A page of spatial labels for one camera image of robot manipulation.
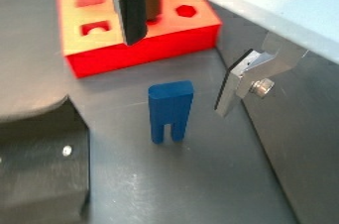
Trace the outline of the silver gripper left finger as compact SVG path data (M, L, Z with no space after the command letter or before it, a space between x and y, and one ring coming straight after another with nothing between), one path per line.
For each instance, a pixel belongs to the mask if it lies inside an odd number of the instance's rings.
M146 35L145 0L112 0L122 41L136 44Z

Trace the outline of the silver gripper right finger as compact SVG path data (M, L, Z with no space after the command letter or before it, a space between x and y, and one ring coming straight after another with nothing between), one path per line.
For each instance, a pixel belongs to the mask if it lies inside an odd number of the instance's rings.
M226 70L214 104L214 111L225 117L248 93L264 98L273 87L271 77L296 67L308 49L277 34L268 32L261 52L249 49Z

